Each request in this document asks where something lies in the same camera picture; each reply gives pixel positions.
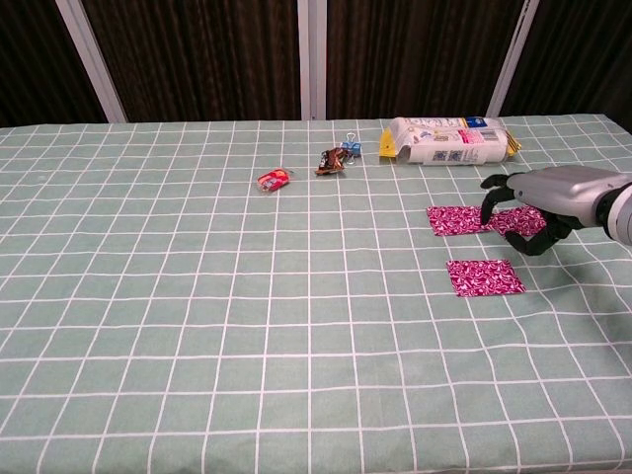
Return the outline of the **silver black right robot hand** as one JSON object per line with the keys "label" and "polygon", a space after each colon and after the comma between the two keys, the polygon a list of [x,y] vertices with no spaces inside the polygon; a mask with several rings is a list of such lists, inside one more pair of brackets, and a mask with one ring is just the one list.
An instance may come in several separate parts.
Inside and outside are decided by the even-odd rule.
{"label": "silver black right robot hand", "polygon": [[526,256],[539,256],[574,230],[600,227],[612,240],[631,244],[631,175],[601,168],[564,165],[486,178],[488,193],[481,223],[488,224],[494,206],[518,200],[540,212],[546,225],[526,240],[508,231],[506,240]]}

